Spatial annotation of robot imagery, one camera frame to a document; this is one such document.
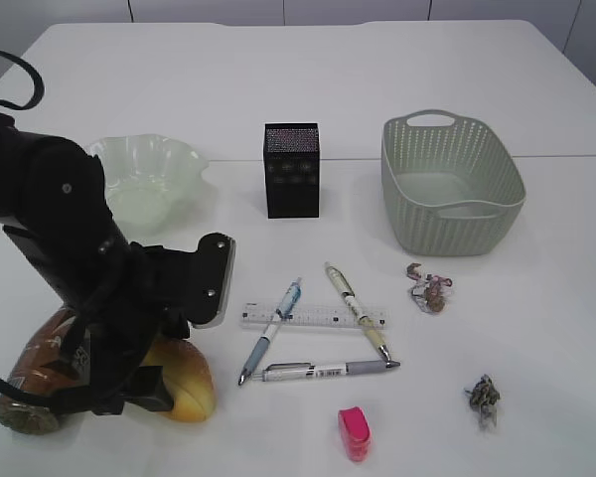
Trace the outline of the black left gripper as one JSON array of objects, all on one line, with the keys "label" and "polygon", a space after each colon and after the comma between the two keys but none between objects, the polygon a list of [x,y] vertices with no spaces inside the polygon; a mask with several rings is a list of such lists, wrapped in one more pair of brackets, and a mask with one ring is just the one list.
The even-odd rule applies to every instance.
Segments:
[{"label": "black left gripper", "polygon": [[170,411],[172,396],[162,366],[143,366],[157,335],[190,336],[192,253],[105,242],[95,257],[65,280],[63,297],[75,314],[56,364],[68,367],[90,335],[89,382],[54,392],[54,413],[120,415],[126,401],[148,411]]}]

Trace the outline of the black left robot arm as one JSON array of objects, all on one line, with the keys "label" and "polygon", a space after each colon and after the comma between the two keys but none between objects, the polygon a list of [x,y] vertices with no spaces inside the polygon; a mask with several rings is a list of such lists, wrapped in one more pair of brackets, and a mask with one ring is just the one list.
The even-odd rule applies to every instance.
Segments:
[{"label": "black left robot arm", "polygon": [[97,158],[2,120],[0,225],[74,313],[50,368],[74,377],[77,350],[90,345],[86,384],[43,396],[0,378],[0,394],[58,414],[119,414],[130,402],[171,410],[162,368],[144,360],[158,335],[188,335],[184,294],[197,254],[128,241],[106,204]]}]

